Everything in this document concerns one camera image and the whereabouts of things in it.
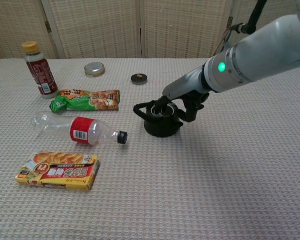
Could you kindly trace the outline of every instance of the green snack package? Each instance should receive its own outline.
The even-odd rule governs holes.
[[[119,102],[119,90],[91,92],[77,89],[65,89],[57,94],[50,104],[50,109],[54,113],[66,110],[67,108],[82,111],[118,110]]]

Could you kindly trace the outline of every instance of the green indicator light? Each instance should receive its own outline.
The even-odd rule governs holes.
[[[220,72],[224,72],[224,70],[225,70],[225,63],[224,62],[220,62],[219,66],[218,66],[218,69],[219,69]]]

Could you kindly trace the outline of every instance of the bottle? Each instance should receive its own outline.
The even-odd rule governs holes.
[[[58,136],[90,145],[111,142],[125,144],[128,137],[127,132],[114,130],[101,120],[62,116],[50,111],[36,113],[32,124],[39,135]]]
[[[58,93],[58,86],[54,81],[48,61],[44,58],[44,54],[40,52],[38,43],[27,41],[22,43],[22,48],[26,53],[26,64],[38,85],[42,97],[45,99],[55,97]]]

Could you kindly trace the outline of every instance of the small dark lid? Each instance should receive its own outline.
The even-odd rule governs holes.
[[[128,139],[128,133],[125,132],[125,131],[119,131],[118,143],[119,144],[125,144],[127,139]]]
[[[140,85],[147,82],[148,77],[145,74],[137,73],[131,76],[132,83]]]

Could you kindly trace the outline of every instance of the woven wall panel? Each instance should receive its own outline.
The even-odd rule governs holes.
[[[0,59],[23,58],[21,44],[37,41],[47,58],[55,58],[39,0],[0,0]]]
[[[49,2],[66,58],[137,57],[134,0]]]
[[[250,15],[252,13],[253,8],[255,7],[256,0],[241,0],[241,4],[239,6],[238,15],[234,17],[233,24],[238,23],[247,23]],[[263,12],[259,18],[257,29],[267,25],[273,20],[277,19],[280,16],[295,14],[296,13],[296,0],[268,0],[264,6]],[[237,34],[234,32],[231,35],[230,42],[235,44],[240,41],[247,35],[245,34]]]
[[[144,0],[147,58],[210,57],[226,0]]]

